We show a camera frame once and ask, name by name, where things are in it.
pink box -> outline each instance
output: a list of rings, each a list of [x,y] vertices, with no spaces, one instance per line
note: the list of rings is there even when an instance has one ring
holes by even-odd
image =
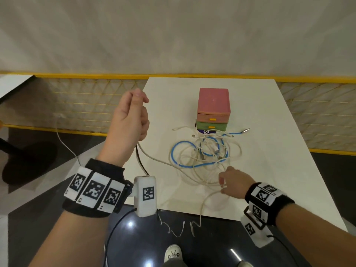
[[[198,113],[207,115],[230,115],[229,90],[200,88]]]
[[[228,123],[229,115],[212,115],[198,113],[197,121],[203,123]]]

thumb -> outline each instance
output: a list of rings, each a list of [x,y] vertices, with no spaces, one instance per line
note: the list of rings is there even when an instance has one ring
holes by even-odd
[[[129,117],[131,116],[131,118],[140,118],[143,105],[144,105],[144,93],[139,88],[137,88],[133,92],[128,116]]]

stacked boxes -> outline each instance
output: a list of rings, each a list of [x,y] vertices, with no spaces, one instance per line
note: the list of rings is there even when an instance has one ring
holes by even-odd
[[[200,88],[197,129],[226,131],[230,117],[228,89]]]

person's right hand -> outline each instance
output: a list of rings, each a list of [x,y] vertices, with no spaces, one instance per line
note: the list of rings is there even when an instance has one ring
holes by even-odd
[[[226,187],[221,193],[237,199],[244,199],[248,189],[256,183],[250,175],[231,166],[228,166],[225,172],[219,173],[219,184],[224,185],[224,181]]]

hand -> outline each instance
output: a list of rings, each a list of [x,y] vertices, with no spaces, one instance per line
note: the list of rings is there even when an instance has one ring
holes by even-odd
[[[149,116],[143,104],[149,99],[140,89],[127,91],[113,112],[108,136],[97,160],[122,167],[149,129]]]
[[[244,199],[248,189],[256,183],[250,175],[231,166],[228,166],[225,172],[219,173],[219,184],[224,185],[224,180],[226,187],[221,193],[237,199]]]

